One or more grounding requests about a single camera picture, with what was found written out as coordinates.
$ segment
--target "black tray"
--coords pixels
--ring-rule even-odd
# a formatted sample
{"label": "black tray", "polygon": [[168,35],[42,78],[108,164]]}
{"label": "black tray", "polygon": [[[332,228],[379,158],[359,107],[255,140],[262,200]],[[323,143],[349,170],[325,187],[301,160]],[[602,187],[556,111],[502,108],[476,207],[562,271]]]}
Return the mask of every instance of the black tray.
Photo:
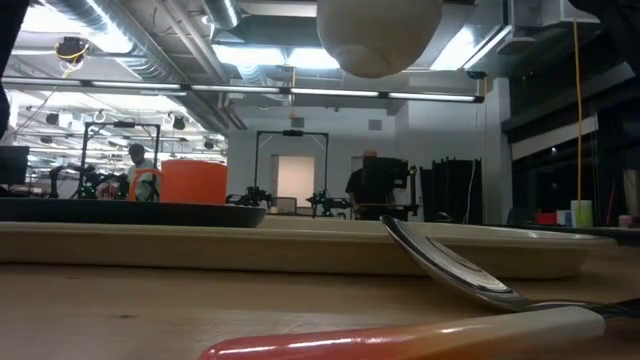
{"label": "black tray", "polygon": [[260,208],[110,200],[0,199],[0,221],[255,228]]}

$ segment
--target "beige tray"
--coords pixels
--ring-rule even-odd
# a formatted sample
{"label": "beige tray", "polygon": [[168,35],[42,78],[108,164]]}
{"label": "beige tray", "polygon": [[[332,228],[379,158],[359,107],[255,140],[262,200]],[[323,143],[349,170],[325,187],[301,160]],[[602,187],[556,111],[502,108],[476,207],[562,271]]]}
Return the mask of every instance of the beige tray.
{"label": "beige tray", "polygon": [[[506,278],[575,276],[592,250],[615,246],[613,240],[582,235],[415,225]],[[0,223],[0,262],[424,275],[377,222],[267,219],[263,226]]]}

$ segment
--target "tray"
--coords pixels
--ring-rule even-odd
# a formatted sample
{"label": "tray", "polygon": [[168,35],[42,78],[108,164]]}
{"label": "tray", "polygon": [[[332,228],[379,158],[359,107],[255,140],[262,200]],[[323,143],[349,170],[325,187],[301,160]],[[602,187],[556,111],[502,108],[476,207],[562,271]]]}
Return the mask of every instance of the tray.
{"label": "tray", "polygon": [[108,200],[0,199],[0,221],[255,228],[266,210]]}
{"label": "tray", "polygon": [[[336,225],[309,221],[309,226],[328,229]],[[263,225],[274,224],[265,220]],[[1,223],[0,262],[426,276],[381,224],[346,225],[372,231]],[[613,240],[591,236],[526,232],[537,238],[514,240],[445,230],[433,236],[502,278],[575,276],[591,251],[616,246]]]}

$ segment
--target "black shirt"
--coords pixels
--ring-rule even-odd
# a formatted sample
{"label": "black shirt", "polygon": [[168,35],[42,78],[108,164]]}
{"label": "black shirt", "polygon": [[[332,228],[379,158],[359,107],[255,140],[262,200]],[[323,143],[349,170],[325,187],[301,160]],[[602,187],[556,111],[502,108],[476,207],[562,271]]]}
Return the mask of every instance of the black shirt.
{"label": "black shirt", "polygon": [[362,169],[356,170],[351,174],[347,183],[347,194],[353,193],[356,204],[386,204],[387,192],[381,191],[380,187],[367,188],[362,184]]}

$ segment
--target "white ball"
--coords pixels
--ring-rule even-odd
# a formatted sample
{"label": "white ball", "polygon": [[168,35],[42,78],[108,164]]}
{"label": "white ball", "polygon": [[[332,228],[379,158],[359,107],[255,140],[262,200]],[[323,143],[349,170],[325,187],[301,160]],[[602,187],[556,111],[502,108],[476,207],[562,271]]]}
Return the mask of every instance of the white ball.
{"label": "white ball", "polygon": [[318,0],[322,45],[342,69],[364,78],[413,65],[441,18],[441,0]]}

